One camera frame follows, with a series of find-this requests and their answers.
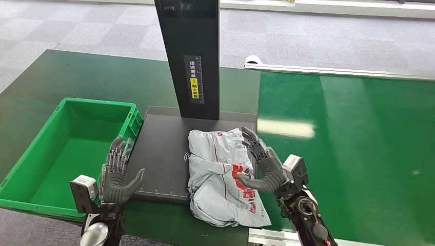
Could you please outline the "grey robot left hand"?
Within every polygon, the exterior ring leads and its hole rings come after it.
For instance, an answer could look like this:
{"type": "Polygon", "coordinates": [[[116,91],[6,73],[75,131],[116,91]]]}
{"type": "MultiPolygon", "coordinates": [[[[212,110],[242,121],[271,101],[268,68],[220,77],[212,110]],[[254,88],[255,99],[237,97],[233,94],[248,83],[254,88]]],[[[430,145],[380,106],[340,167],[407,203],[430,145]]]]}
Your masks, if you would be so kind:
{"type": "Polygon", "coordinates": [[[127,180],[126,167],[131,149],[125,149],[126,145],[120,135],[113,140],[107,152],[106,162],[101,169],[98,193],[103,203],[126,203],[144,182],[146,169],[138,170],[133,180],[127,180]]]}

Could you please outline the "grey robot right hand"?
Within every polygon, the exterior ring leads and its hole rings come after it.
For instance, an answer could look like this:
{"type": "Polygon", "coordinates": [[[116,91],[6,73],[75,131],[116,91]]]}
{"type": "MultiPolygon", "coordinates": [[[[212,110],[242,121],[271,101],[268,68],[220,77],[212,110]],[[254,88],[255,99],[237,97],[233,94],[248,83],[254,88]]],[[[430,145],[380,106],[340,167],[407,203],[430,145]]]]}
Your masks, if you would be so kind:
{"type": "Polygon", "coordinates": [[[251,152],[262,177],[256,179],[250,178],[247,174],[238,173],[236,176],[238,181],[248,188],[261,192],[276,192],[287,180],[281,161],[274,150],[267,146],[255,132],[246,127],[242,127],[241,132],[244,138],[242,144],[251,152]]]}

